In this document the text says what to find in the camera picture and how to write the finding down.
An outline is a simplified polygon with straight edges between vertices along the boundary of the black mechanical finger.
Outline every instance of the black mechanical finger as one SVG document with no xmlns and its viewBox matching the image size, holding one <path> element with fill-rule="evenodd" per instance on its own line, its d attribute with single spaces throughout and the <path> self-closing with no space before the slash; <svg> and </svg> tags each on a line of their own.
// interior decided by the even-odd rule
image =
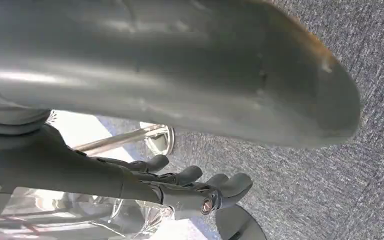
<svg viewBox="0 0 384 240">
<path fill-rule="evenodd" d="M 239 202 L 251 189 L 253 181 L 245 173 L 235 174 L 218 189 L 223 196 L 220 208 L 227 208 Z"/>
<path fill-rule="evenodd" d="M 208 181 L 206 181 L 206 184 L 214 187 L 218 187 L 223 183 L 225 183 L 227 180 L 229 180 L 229 177 L 226 176 L 226 174 L 218 173 L 212 176 Z"/>
<path fill-rule="evenodd" d="M 169 164 L 169 159 L 166 155 L 156 155 L 147 161 L 146 164 L 149 173 L 156 173 Z"/>
</svg>

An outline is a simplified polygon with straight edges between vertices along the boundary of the round chrome base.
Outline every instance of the round chrome base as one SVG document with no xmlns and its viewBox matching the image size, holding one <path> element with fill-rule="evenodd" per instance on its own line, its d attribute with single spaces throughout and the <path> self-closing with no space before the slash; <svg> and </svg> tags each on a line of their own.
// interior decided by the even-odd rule
<svg viewBox="0 0 384 240">
<path fill-rule="evenodd" d="M 139 122 L 140 128 L 154 125 L 149 122 Z M 175 131 L 172 127 L 163 125 L 145 134 L 145 144 L 154 155 L 169 155 L 175 145 Z"/>
</svg>

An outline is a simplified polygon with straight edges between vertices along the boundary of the white surface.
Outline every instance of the white surface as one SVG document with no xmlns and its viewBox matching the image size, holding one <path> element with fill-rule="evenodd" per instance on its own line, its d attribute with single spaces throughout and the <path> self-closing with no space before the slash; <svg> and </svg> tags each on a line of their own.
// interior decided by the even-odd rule
<svg viewBox="0 0 384 240">
<path fill-rule="evenodd" d="M 93 115 L 55 111 L 56 119 L 51 123 L 57 128 L 65 143 L 74 148 L 96 140 L 111 137 L 111 133 Z M 134 159 L 122 147 L 99 154 L 100 157 L 133 162 Z M 207 240 L 207 238 L 188 219 L 163 222 L 151 240 Z"/>
<path fill-rule="evenodd" d="M 57 110 L 55 113 L 56 119 L 51 125 L 59 130 L 65 143 L 71 148 L 112 136 L 93 115 Z M 134 161 L 122 147 L 100 153 L 98 156 L 120 159 L 128 163 Z"/>
</svg>

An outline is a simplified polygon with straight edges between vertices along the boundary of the metal stand base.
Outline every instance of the metal stand base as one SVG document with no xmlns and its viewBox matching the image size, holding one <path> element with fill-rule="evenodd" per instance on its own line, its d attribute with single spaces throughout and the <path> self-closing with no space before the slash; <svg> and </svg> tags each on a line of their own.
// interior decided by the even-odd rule
<svg viewBox="0 0 384 240">
<path fill-rule="evenodd" d="M 242 207 L 219 209 L 215 224 L 223 240 L 266 240 L 266 235 L 257 221 Z"/>
</svg>

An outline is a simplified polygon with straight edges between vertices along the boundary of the gray carpet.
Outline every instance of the gray carpet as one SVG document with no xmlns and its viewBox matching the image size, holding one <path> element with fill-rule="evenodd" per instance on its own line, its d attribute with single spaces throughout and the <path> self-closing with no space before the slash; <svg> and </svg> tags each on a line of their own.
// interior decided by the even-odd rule
<svg viewBox="0 0 384 240">
<path fill-rule="evenodd" d="M 177 129 L 168 169 L 198 165 L 203 180 L 250 174 L 255 184 L 240 204 L 269 240 L 384 239 L 384 1 L 274 3 L 316 34 L 355 79 L 360 131 L 343 145 L 291 149 Z M 100 119 L 114 132 L 136 125 Z M 129 148 L 139 159 L 151 155 L 142 143 Z"/>
</svg>

